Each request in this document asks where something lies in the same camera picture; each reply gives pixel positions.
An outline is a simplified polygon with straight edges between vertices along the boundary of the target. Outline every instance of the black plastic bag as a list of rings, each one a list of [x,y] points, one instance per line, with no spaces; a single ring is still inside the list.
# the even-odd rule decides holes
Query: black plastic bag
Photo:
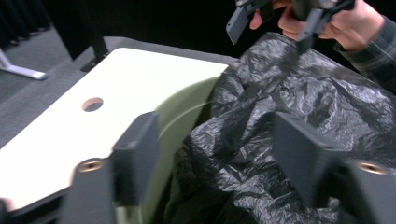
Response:
[[[166,223],[334,223],[339,202],[306,208],[271,154],[273,111],[296,115],[355,157],[396,167],[396,98],[291,40],[267,34],[226,69],[212,115],[175,157]]]

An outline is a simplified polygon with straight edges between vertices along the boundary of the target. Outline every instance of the plaid sleeve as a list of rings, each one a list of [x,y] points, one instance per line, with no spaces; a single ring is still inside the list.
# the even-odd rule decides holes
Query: plaid sleeve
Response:
[[[338,43],[334,49],[363,76],[396,94],[396,24],[393,21],[385,18],[379,35],[364,50],[346,52]]]

